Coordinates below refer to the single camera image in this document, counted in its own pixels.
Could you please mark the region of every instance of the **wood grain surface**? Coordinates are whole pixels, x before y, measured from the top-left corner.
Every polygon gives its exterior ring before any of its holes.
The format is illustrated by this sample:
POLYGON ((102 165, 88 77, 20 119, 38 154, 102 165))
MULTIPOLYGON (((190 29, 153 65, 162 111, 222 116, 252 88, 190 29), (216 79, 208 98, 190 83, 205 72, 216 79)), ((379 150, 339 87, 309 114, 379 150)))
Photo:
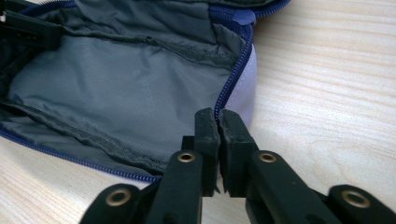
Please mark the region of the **wood grain surface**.
MULTIPOLYGON (((313 189, 354 185, 395 211, 396 2, 294 0, 255 32, 259 147, 313 189)), ((0 156, 0 223, 78 223, 102 189, 133 183, 3 138, 0 156)), ((248 223, 244 200, 205 198, 203 223, 248 223)))

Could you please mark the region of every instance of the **zipper teeth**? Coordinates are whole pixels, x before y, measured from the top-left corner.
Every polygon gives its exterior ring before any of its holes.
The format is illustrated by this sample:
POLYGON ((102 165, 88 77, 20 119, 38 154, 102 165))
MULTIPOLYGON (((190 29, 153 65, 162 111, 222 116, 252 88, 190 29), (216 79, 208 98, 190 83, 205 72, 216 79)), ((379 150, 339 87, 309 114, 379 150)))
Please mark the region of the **zipper teeth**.
MULTIPOLYGON (((256 14, 256 17, 265 17, 265 16, 268 16, 270 14, 277 12, 282 7, 287 5, 289 2, 290 2, 290 0, 281 0, 280 2, 275 2, 273 5, 268 6, 268 8, 266 8, 264 10, 254 10, 254 13, 256 14)), ((233 19, 232 12, 224 10, 224 9, 221 10, 221 8, 219 8, 219 7, 212 7, 212 8, 213 8, 213 10, 211 10, 211 11, 215 13, 216 17, 223 17, 230 21, 233 19)), ((220 110, 226 105, 226 103, 227 103, 226 101, 228 101, 228 99, 230 98, 230 95, 232 94, 231 88, 236 84, 237 80, 239 79, 239 77, 241 76, 241 74, 243 72, 240 70, 244 67, 244 61, 246 60, 247 55, 249 57, 251 54, 251 51, 252 51, 251 45, 253 42, 253 40, 252 40, 253 30, 252 29, 253 28, 251 27, 251 25, 249 25, 249 35, 247 37, 247 43, 243 49, 241 57, 235 64, 235 67, 234 67, 230 77, 227 79, 227 82, 224 85, 224 87, 220 93, 220 96, 216 102, 216 105, 215 105, 215 119, 216 120, 219 119, 220 110)))
POLYGON ((289 2, 290 2, 290 0, 282 0, 280 3, 276 3, 273 6, 269 6, 269 8, 267 10, 264 10, 263 12, 258 10, 255 14, 257 17, 268 16, 270 14, 277 12, 282 7, 285 7, 289 2))
POLYGON ((219 119, 219 112, 225 106, 226 103, 225 101, 227 101, 231 95, 230 93, 231 87, 235 84, 235 81, 238 80, 240 75, 242 74, 241 68, 243 68, 244 66, 244 61, 246 60, 246 57, 247 56, 250 57, 252 51, 252 37, 253 37, 253 28, 251 27, 251 25, 248 26, 248 32, 249 35, 247 37, 247 42, 244 46, 241 57, 236 62, 235 67, 233 68, 230 77, 227 79, 227 82, 225 83, 220 93, 219 99, 216 102, 215 119, 219 119))
POLYGON ((151 177, 151 176, 144 176, 144 175, 134 175, 134 174, 130 174, 130 173, 127 173, 127 172, 111 169, 111 168, 108 168, 108 167, 105 167, 105 166, 97 165, 97 164, 94 164, 94 163, 91 163, 91 162, 88 162, 88 161, 72 158, 72 157, 66 156, 64 154, 54 152, 50 148, 36 146, 36 145, 26 141, 26 140, 23 140, 23 139, 17 137, 14 133, 10 133, 9 131, 6 131, 4 129, 0 129, 0 135, 5 137, 8 140, 11 140, 12 142, 20 144, 22 146, 29 147, 29 148, 34 149, 36 151, 39 151, 39 152, 42 152, 42 153, 45 153, 45 154, 48 154, 48 155, 51 155, 51 156, 54 156, 54 157, 58 157, 60 159, 66 160, 66 161, 71 161, 71 162, 74 162, 74 163, 77 163, 77 164, 80 164, 80 165, 83 165, 83 166, 87 166, 87 167, 90 167, 92 169, 95 169, 95 170, 98 170, 98 171, 102 171, 102 172, 105 172, 105 173, 108 173, 108 174, 111 174, 111 175, 116 175, 116 176, 119 176, 119 177, 123 177, 123 178, 126 178, 126 179, 131 179, 131 180, 142 182, 142 183, 146 183, 146 184, 151 184, 151 183, 153 183, 153 182, 155 182, 155 181, 157 181, 159 179, 159 177, 151 177))
POLYGON ((55 9, 75 6, 76 3, 74 0, 47 0, 37 3, 35 6, 27 7, 21 10, 20 13, 29 16, 40 16, 55 9))

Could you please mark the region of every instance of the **light wood surface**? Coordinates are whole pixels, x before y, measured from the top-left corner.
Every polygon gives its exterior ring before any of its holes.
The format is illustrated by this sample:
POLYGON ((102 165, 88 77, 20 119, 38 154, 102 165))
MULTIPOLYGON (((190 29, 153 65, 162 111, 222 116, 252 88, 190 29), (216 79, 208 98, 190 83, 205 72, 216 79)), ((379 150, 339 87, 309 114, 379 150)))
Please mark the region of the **light wood surface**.
MULTIPOLYGON (((396 2, 295 0, 258 21, 255 44, 258 146, 313 189, 354 185, 396 210, 396 2)), ((78 223, 132 183, 3 138, 0 157, 0 223, 78 223)), ((244 201, 204 199, 203 223, 248 223, 244 201)))

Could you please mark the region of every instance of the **brass grommet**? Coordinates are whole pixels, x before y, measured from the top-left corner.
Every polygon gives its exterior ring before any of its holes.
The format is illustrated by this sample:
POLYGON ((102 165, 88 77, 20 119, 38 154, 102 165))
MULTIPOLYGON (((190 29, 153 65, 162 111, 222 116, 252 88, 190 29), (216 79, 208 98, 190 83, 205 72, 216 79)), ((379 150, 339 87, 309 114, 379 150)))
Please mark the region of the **brass grommet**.
POLYGON ((360 194, 357 191, 346 189, 343 192, 341 192, 341 196, 347 203, 349 203, 350 205, 353 205, 355 207, 359 207, 359 208, 370 207, 370 201, 366 197, 364 197, 364 195, 360 194))
POLYGON ((128 189, 115 189, 107 195, 106 203, 110 206, 120 206, 127 203, 131 199, 131 192, 128 189))
POLYGON ((191 162, 195 160, 195 156, 191 153, 182 153, 178 155, 177 159, 181 162, 191 162))
POLYGON ((259 155, 259 159, 265 162, 274 162, 276 161, 276 157, 270 153, 262 153, 259 155))

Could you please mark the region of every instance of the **zipper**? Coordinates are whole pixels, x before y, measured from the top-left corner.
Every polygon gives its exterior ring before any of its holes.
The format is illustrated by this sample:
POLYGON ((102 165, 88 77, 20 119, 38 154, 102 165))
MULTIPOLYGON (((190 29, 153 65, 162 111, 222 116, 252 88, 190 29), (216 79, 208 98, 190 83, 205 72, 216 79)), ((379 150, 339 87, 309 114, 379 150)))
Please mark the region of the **zipper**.
POLYGON ((216 101, 214 109, 216 120, 219 120, 219 112, 226 106, 227 101, 233 92, 233 88, 241 77, 251 55, 253 44, 253 25, 256 22, 256 18, 265 17, 277 12, 289 1, 290 0, 279 0, 269 4, 267 7, 255 9, 237 9, 220 6, 210 7, 210 15, 215 22, 222 23, 234 31, 239 30, 239 33, 237 33, 240 34, 246 41, 246 45, 242 50, 241 57, 236 62, 231 75, 227 79, 226 84, 221 90, 219 98, 216 101), (241 29, 237 29, 235 27, 237 26, 236 24, 230 24, 230 21, 237 22, 240 26, 243 26, 245 30, 247 30, 247 34, 241 34, 241 29))
MULTIPOLYGON (((219 112, 226 105, 228 99, 230 98, 231 92, 236 85, 236 82, 242 75, 242 72, 250 58, 252 51, 252 42, 253 42, 253 26, 252 24, 255 22, 257 17, 263 17, 270 15, 283 6, 285 6, 290 0, 280 0, 275 3, 268 5, 265 8, 259 9, 234 9, 220 6, 210 6, 209 12, 210 16, 213 19, 214 23, 221 23, 228 27, 229 29, 235 31, 240 34, 246 41, 246 44, 242 50, 241 56, 238 61, 235 63, 233 71, 231 72, 229 78, 227 79, 219 98, 215 105, 215 119, 219 120, 219 112)), ((27 7, 20 11, 21 14, 31 17, 37 17, 43 15, 45 13, 51 12, 52 10, 56 10, 59 8, 69 8, 76 7, 76 3, 74 0, 49 0, 47 2, 43 2, 38 5, 34 5, 32 7, 27 7)), ((102 165, 98 165, 89 161, 84 161, 80 159, 76 159, 74 157, 64 155, 59 152, 55 152, 53 149, 49 147, 41 147, 37 146, 29 141, 19 137, 17 134, 12 133, 4 128, 0 128, 0 135, 5 137, 8 140, 11 140, 15 143, 23 145, 25 147, 29 147, 31 149, 46 153, 48 155, 58 157, 67 161, 71 161, 86 167, 90 167, 92 169, 105 172, 111 175, 116 175, 119 177, 131 179, 134 181, 139 181, 147 184, 151 184, 157 180, 159 177, 154 176, 144 176, 144 175, 136 175, 128 172, 119 171, 116 169, 108 168, 102 165)))
POLYGON ((6 139, 18 143, 22 146, 25 147, 29 147, 31 149, 34 149, 36 151, 54 156, 54 157, 58 157, 60 159, 66 160, 66 161, 71 161, 83 166, 87 166, 90 167, 92 169, 98 170, 98 171, 102 171, 111 175, 116 175, 119 177, 123 177, 126 179, 131 179, 131 180, 135 180, 138 182, 142 182, 142 183, 147 183, 147 184, 151 184, 157 180, 159 180, 159 177, 154 177, 154 176, 145 176, 145 175, 135 175, 135 174, 131 174, 131 173, 127 173, 127 172, 123 172, 123 171, 119 171, 119 170, 115 170, 115 169, 111 169, 102 165, 98 165, 92 162, 88 162, 88 161, 84 161, 84 160, 79 160, 67 155, 64 155, 62 153, 58 153, 53 151, 53 149, 48 148, 48 147, 40 147, 37 146, 35 144, 32 144, 30 142, 28 142, 27 140, 24 140, 23 138, 18 137, 15 133, 12 133, 10 131, 5 130, 4 128, 0 128, 0 135, 2 137, 5 137, 6 139))
POLYGON ((22 15, 37 17, 60 8, 76 7, 74 0, 48 0, 20 11, 22 15))

